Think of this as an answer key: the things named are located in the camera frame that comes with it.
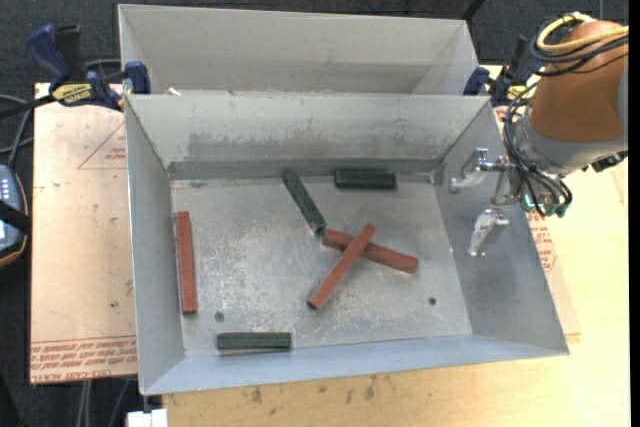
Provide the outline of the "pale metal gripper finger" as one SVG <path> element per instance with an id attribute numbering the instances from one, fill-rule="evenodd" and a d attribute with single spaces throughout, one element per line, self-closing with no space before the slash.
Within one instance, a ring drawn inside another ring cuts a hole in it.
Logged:
<path id="1" fill-rule="evenodd" d="M 474 223 L 467 253 L 472 257 L 479 256 L 483 245 L 496 239 L 510 225 L 509 219 L 501 208 L 486 208 Z"/>
<path id="2" fill-rule="evenodd" d="M 451 193 L 459 193 L 463 189 L 478 186 L 488 172 L 487 148 L 475 148 L 468 159 L 461 166 L 459 173 L 449 179 L 448 189 Z"/>

